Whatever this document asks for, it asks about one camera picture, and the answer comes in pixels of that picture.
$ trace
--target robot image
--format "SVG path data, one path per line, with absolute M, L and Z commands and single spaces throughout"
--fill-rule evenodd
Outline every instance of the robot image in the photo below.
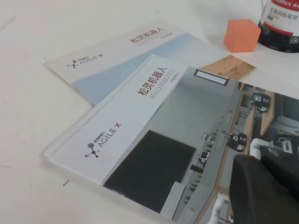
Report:
M 251 104 L 256 107 L 259 113 L 265 113 L 270 107 L 270 96 L 263 93 L 253 93 Z
M 253 139 L 249 154 L 258 160 L 266 155 L 290 172 L 299 174 L 299 136 L 297 135 L 277 134 L 271 142 Z
M 227 146 L 239 153 L 243 152 L 244 146 L 246 146 L 247 135 L 244 133 L 230 134 L 228 138 Z

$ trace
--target orange foam block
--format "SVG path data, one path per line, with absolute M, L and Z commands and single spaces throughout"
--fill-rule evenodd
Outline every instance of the orange foam block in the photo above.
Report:
M 252 52 L 261 29 L 252 20 L 230 20 L 224 44 L 232 53 Z

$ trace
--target catalog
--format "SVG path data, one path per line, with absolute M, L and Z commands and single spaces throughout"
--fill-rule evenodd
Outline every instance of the catalog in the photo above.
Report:
M 180 224 L 214 218 L 235 155 L 267 155 L 298 173 L 299 101 L 206 71 L 216 65 L 150 55 L 45 159 Z M 229 199 L 219 218 L 233 222 Z
M 163 20 L 49 60 L 46 65 L 96 105 L 152 54 L 252 85 L 267 85 L 269 80 L 280 85 L 228 50 L 220 51 Z

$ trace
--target white table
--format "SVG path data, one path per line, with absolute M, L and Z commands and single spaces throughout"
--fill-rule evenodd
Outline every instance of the white table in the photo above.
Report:
M 168 223 L 42 166 L 45 147 L 91 109 L 43 63 L 158 18 L 226 50 L 228 20 L 260 14 L 260 0 L 0 1 L 0 223 Z M 298 54 L 234 55 L 298 85 Z

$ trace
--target shelf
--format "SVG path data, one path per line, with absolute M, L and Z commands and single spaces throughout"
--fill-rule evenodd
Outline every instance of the shelf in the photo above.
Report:
M 249 116 L 246 119 L 246 123 L 244 127 L 244 134 L 247 135 L 247 139 L 246 139 L 247 143 L 242 153 L 245 155 L 249 155 L 255 112 L 256 112 L 256 108 L 253 107 Z
M 238 106 L 237 106 L 237 109 L 236 109 L 236 114 L 234 116 L 232 126 L 231 126 L 231 129 L 230 129 L 230 133 L 232 133 L 233 130 L 235 129 L 235 123 L 236 123 L 236 120 L 238 118 L 237 113 L 240 110 L 242 98 L 243 98 L 243 93 L 241 92 L 239 103 L 238 103 Z M 218 172 L 218 175 L 217 175 L 217 179 L 216 179 L 214 189 L 213 189 L 211 195 L 209 196 L 208 200 L 206 201 L 204 207 L 199 212 L 196 220 L 194 221 L 194 224 L 200 223 L 200 221 L 203 218 L 205 212 L 208 210 L 209 206 L 211 205 L 211 203 L 213 202 L 215 197 L 217 197 L 219 192 L 224 193 L 224 194 L 229 193 L 229 189 L 226 189 L 226 188 L 223 188 L 223 187 L 220 186 L 220 181 L 221 181 L 221 178 L 222 178 L 225 162 L 226 162 L 226 159 L 227 159 L 227 156 L 228 156 L 228 151 L 229 151 L 229 147 L 226 146 L 225 150 L 224 150 L 224 153 L 223 153 L 223 158 L 222 158 L 222 161 L 221 161 L 221 164 L 220 164 L 220 168 L 219 168 L 219 172 Z
M 245 83 L 242 83 L 240 86 L 240 91 L 242 91 L 244 89 Z
M 269 90 L 265 91 L 265 94 L 271 97 L 270 107 L 266 113 L 262 115 L 262 124 L 261 124 L 261 136 L 265 134 L 271 122 L 274 119 L 274 108 L 275 108 L 275 93 Z

